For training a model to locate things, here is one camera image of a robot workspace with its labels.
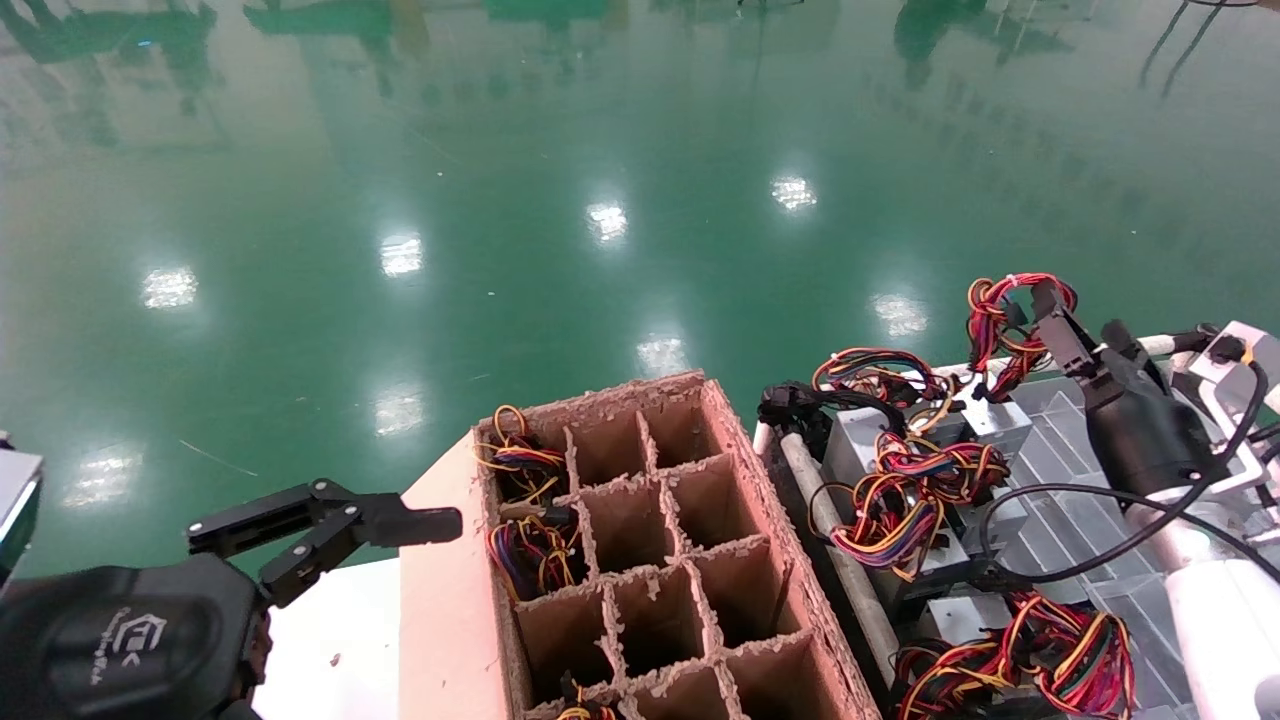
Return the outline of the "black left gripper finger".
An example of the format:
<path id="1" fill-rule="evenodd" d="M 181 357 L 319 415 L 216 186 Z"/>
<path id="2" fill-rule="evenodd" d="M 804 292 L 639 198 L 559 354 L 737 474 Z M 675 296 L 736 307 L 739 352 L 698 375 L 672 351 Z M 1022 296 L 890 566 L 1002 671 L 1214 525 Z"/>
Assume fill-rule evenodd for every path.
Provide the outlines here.
<path id="1" fill-rule="evenodd" d="M 259 571 L 266 601 L 284 609 L 364 546 L 449 543 L 462 529 L 456 507 L 410 509 L 397 493 L 355 493 L 320 478 L 193 521 L 186 538 L 189 553 L 220 559 L 291 539 Z"/>

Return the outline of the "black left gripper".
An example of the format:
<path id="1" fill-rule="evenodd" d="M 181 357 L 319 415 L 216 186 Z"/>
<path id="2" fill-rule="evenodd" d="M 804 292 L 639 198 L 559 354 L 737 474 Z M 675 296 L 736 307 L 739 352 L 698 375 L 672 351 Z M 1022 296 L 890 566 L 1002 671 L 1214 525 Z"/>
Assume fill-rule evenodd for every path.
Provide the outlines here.
<path id="1" fill-rule="evenodd" d="M 5 719 L 252 719 L 268 601 L 230 564 L 102 566 L 3 593 Z"/>

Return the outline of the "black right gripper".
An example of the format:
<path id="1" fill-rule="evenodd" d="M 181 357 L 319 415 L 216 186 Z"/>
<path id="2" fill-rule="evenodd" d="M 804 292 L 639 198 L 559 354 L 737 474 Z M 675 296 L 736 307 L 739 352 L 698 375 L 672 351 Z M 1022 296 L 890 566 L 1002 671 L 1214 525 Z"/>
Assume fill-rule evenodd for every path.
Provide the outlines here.
<path id="1" fill-rule="evenodd" d="M 1199 415 L 1174 397 L 1144 345 L 1115 318 L 1097 343 L 1057 281 L 1032 287 L 1036 337 L 1066 377 L 1080 382 L 1087 436 L 1111 488 L 1149 497 L 1226 477 Z"/>

